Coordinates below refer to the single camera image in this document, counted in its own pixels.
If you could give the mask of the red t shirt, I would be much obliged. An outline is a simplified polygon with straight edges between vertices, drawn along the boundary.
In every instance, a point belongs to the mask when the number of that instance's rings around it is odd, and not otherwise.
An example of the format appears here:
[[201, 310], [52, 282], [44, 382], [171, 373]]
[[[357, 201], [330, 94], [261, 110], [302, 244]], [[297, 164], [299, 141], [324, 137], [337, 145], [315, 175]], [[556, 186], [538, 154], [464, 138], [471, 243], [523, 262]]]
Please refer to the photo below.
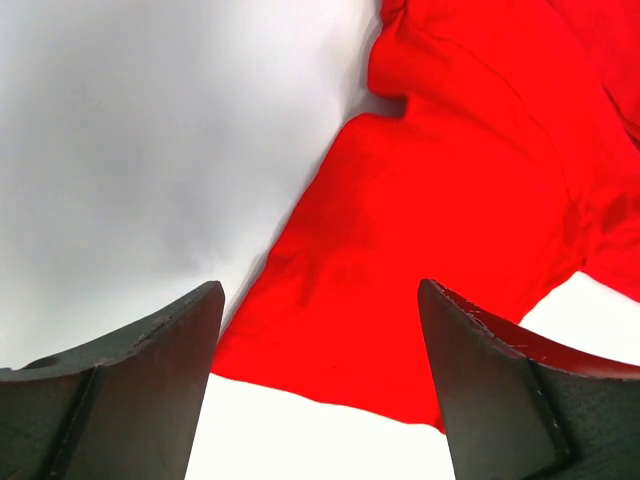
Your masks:
[[440, 427], [417, 289], [511, 322], [584, 272], [639, 296], [639, 5], [386, 1], [368, 85], [216, 375]]

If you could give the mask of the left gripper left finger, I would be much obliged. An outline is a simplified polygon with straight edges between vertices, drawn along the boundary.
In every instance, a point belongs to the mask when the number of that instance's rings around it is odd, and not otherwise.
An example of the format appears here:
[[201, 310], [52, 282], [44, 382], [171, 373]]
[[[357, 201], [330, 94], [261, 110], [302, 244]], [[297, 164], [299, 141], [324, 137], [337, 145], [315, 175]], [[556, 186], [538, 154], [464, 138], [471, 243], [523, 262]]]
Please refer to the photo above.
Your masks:
[[209, 281], [93, 341], [2, 369], [2, 478], [184, 478], [224, 303]]

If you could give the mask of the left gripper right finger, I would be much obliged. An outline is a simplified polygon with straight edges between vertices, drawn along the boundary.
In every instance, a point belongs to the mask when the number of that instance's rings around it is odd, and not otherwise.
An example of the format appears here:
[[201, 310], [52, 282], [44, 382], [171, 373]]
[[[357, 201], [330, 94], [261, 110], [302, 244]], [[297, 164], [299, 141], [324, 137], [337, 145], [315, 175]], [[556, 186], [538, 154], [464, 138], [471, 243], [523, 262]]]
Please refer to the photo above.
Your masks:
[[638, 367], [540, 336], [432, 280], [418, 302], [456, 478], [638, 479]]

